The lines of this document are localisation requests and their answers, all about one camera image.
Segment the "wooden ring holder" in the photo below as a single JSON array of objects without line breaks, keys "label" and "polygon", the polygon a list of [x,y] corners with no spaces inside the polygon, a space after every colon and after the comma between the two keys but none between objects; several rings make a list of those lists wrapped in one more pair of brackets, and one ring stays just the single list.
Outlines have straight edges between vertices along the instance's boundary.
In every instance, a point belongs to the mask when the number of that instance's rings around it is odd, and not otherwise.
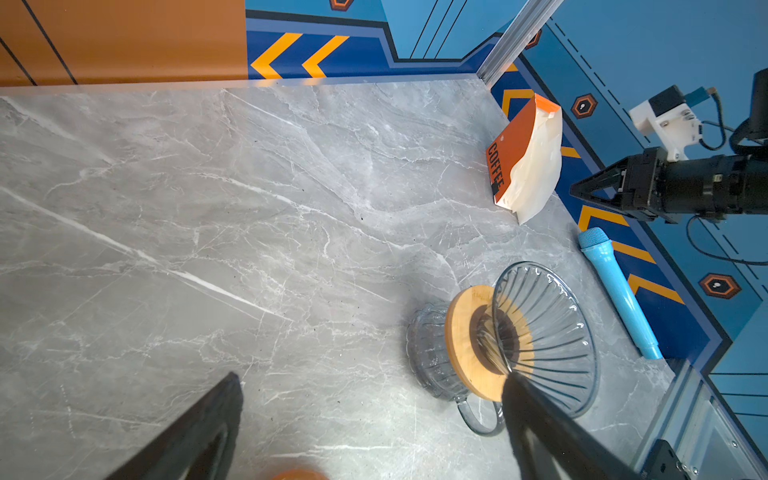
[{"label": "wooden ring holder", "polygon": [[493,303],[494,289],[470,287],[451,302],[445,343],[452,367],[470,392],[499,402],[510,371],[533,377],[535,354],[529,321],[506,296]]}]

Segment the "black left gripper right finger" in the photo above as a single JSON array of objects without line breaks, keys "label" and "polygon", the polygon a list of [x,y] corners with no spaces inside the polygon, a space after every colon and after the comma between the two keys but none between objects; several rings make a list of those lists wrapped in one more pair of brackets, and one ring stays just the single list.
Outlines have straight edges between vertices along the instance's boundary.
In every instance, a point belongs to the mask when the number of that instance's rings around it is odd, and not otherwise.
[{"label": "black left gripper right finger", "polygon": [[522,375],[505,380],[502,410],[522,479],[638,479]]}]

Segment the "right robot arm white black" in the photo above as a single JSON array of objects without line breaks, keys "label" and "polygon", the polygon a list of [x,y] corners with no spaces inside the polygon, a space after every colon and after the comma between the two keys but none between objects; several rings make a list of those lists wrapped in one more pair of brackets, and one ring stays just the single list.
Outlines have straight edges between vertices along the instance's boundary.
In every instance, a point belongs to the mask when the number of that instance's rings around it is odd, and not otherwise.
[{"label": "right robot arm white black", "polygon": [[634,107],[629,115],[643,134],[655,134],[660,146],[627,156],[573,184],[571,196],[638,221],[678,222],[682,215],[720,221],[729,215],[767,212],[767,72],[754,76],[749,117],[721,141],[721,155],[690,159],[688,146],[702,145],[702,123],[693,106],[719,98],[715,89],[684,94],[671,86]]}]

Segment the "coffee filter pack orange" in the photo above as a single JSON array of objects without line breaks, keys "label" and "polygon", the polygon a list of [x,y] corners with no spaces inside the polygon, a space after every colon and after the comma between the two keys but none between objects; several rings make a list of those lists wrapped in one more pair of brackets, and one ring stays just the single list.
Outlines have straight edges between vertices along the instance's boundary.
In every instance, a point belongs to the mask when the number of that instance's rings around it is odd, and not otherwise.
[{"label": "coffee filter pack orange", "polygon": [[486,150],[494,204],[519,224],[539,214],[555,191],[562,135],[561,107],[534,94]]}]

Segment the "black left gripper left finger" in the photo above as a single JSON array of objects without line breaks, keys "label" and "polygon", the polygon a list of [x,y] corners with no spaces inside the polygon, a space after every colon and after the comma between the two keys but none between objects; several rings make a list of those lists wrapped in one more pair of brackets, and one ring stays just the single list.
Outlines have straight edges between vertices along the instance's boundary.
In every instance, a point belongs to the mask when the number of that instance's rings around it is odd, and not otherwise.
[{"label": "black left gripper left finger", "polygon": [[230,372],[167,429],[112,472],[110,479],[225,479],[243,409]]}]

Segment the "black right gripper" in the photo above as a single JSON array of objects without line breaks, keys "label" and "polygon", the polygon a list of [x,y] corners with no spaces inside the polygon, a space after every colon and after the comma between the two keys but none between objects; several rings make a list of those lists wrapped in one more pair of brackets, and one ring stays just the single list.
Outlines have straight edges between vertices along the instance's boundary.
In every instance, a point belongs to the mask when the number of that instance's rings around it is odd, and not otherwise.
[{"label": "black right gripper", "polygon": [[622,213],[638,221],[669,221],[658,182],[667,163],[663,147],[646,148],[574,183],[570,195],[596,208]]}]

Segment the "grey glass dripper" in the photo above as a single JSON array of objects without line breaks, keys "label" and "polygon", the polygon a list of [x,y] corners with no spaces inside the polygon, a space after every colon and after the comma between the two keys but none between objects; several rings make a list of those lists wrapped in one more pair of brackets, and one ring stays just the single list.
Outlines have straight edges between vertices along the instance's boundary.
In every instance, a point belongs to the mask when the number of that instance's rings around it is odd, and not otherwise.
[{"label": "grey glass dripper", "polygon": [[516,262],[495,283],[492,318],[507,369],[527,378],[568,416],[585,414],[598,391],[598,355],[568,285],[541,264]]}]

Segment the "grey glass pitcher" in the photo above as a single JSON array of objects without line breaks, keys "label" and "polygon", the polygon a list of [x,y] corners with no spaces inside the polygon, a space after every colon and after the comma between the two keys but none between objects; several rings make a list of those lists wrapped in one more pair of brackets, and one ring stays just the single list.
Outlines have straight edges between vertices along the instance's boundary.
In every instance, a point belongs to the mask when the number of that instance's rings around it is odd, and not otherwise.
[{"label": "grey glass pitcher", "polygon": [[469,403],[469,389],[451,364],[445,324],[448,307],[427,304],[419,310],[406,330],[409,366],[420,385],[433,397],[456,404],[465,425],[476,435],[493,437],[505,429],[502,405],[493,402],[495,424],[484,426]]}]

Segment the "orange glass carafe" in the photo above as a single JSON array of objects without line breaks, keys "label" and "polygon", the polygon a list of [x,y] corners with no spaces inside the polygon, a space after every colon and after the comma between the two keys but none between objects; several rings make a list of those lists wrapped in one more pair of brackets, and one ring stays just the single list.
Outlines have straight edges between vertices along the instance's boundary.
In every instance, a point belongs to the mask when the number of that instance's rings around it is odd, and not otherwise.
[{"label": "orange glass carafe", "polygon": [[315,470],[295,468],[280,472],[272,480],[328,480],[328,477]]}]

